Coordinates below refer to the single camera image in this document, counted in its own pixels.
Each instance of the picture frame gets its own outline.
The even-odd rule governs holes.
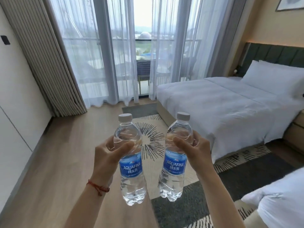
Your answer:
[[[276,12],[304,9],[304,0],[280,0]]]

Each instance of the white bottle cap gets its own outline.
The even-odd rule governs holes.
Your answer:
[[[176,119],[181,120],[181,121],[189,121],[190,120],[190,114],[184,113],[184,112],[177,112]]]
[[[119,122],[131,122],[132,121],[132,114],[120,114],[118,116]]]

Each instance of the headboard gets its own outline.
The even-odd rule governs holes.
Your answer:
[[[304,48],[248,42],[237,68],[237,76],[246,74],[252,60],[304,68]]]

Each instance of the sheer curtain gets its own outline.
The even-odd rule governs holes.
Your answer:
[[[50,1],[86,107],[138,101],[133,0]]]
[[[157,86],[205,78],[228,0],[153,0],[149,97]]]

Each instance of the sky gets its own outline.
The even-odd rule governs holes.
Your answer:
[[[152,0],[133,0],[134,25],[152,27]]]

